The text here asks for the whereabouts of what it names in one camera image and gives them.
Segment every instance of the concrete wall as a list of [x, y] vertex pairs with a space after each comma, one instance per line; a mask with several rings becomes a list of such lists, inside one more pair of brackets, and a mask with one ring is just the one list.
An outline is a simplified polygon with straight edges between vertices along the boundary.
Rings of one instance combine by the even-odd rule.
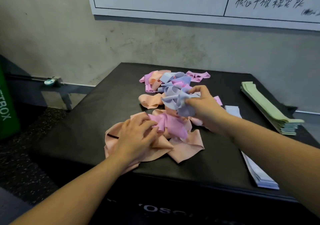
[[280, 102], [320, 112], [319, 46], [318, 32], [95, 20], [89, 0], [0, 0], [0, 54], [30, 75], [65, 82], [97, 84], [120, 62], [244, 72]]

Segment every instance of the whiteboard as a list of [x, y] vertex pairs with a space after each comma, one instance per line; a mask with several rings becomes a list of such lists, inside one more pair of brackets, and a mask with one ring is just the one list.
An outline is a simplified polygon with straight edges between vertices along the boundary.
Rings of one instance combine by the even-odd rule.
[[94, 15], [320, 31], [320, 0], [89, 0]]

